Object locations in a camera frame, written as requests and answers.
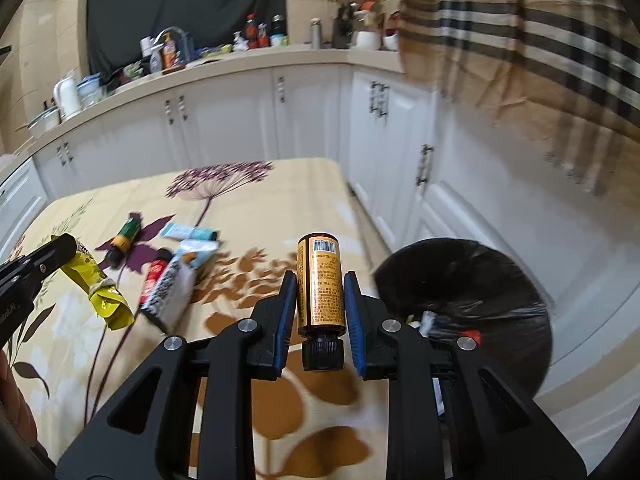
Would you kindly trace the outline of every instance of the black trash bag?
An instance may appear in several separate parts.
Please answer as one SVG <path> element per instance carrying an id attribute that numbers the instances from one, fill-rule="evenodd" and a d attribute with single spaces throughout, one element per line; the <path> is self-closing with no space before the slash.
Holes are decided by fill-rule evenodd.
<path id="1" fill-rule="evenodd" d="M 551 325 L 545 302 L 508 256 L 471 240 L 432 238 L 392 254 L 374 278 L 398 320 L 430 310 L 428 337 L 446 343 L 478 331 L 482 350 L 536 394 L 551 359 Z"/>

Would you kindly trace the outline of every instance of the cabinet handle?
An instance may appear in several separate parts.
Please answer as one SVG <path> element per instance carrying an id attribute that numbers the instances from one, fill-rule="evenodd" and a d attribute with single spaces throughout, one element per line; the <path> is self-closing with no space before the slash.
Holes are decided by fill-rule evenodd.
<path id="1" fill-rule="evenodd" d="M 431 164 L 433 161 L 433 146 L 423 144 L 420 150 L 420 166 L 418 166 L 418 175 L 415 177 L 415 187 L 426 184 L 431 176 Z"/>
<path id="2" fill-rule="evenodd" d="M 169 120 L 169 125 L 174 124 L 174 118 L 171 117 L 171 101 L 169 99 L 164 102 L 164 113 Z"/>
<path id="3" fill-rule="evenodd" d="M 386 104 L 388 102 L 389 85 L 378 85 L 380 90 L 378 91 L 378 118 L 386 115 Z"/>
<path id="4" fill-rule="evenodd" d="M 180 96 L 180 100 L 178 101 L 178 110 L 180 110 L 182 115 L 182 122 L 186 122 L 189 116 L 187 115 L 187 107 L 184 104 L 184 95 Z"/>
<path id="5" fill-rule="evenodd" d="M 378 83 L 376 81 L 371 82 L 371 88 L 369 89 L 369 113 L 372 114 L 376 110 L 376 89 L 378 88 Z"/>
<path id="6" fill-rule="evenodd" d="M 65 166 L 66 165 L 66 160 L 65 160 L 64 155 L 62 155 L 62 147 L 61 146 L 58 146 L 58 148 L 56 149 L 56 155 L 58 156 L 58 160 L 60 161 L 60 164 L 62 166 Z"/>
<path id="7" fill-rule="evenodd" d="M 280 76 L 278 78 L 278 98 L 280 99 L 281 103 L 284 102 L 284 78 L 283 78 L 283 76 Z"/>
<path id="8" fill-rule="evenodd" d="M 74 157 L 73 155 L 71 155 L 71 152 L 69 152 L 69 143 L 65 142 L 63 146 L 65 147 L 66 158 L 68 159 L 69 162 L 73 161 Z"/>

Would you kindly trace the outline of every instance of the hand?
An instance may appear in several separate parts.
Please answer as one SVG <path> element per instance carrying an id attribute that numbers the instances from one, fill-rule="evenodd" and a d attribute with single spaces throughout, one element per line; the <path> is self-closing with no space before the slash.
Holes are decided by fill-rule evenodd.
<path id="1" fill-rule="evenodd" d="M 27 443 L 27 446 L 35 446 L 38 441 L 36 421 L 33 419 L 29 405 L 15 384 L 14 374 L 3 350 L 0 350 L 0 404 L 0 410 L 4 408 L 6 418 Z"/>

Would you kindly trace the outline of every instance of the black curtain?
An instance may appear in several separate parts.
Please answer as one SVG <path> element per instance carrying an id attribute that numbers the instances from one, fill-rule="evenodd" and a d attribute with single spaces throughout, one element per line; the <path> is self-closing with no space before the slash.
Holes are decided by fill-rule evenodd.
<path id="1" fill-rule="evenodd" d="M 270 23 L 286 14 L 285 0 L 87 0 L 87 50 L 92 73 L 108 78 L 140 59 L 140 40 L 171 25 L 193 37 L 194 46 L 231 43 L 246 16 Z"/>

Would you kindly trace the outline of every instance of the floor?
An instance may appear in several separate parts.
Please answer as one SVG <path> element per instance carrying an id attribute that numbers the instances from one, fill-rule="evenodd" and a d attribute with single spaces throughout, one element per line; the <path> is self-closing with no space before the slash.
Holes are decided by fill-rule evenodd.
<path id="1" fill-rule="evenodd" d="M 383 242 L 380 233 L 373 225 L 371 218 L 369 218 L 367 212 L 364 211 L 364 208 L 360 205 L 360 202 L 353 192 L 351 192 L 350 200 L 351 208 L 356 214 L 356 222 L 358 223 L 358 229 L 362 243 L 364 244 L 369 269 L 373 272 L 391 255 L 391 251 L 389 251 Z"/>

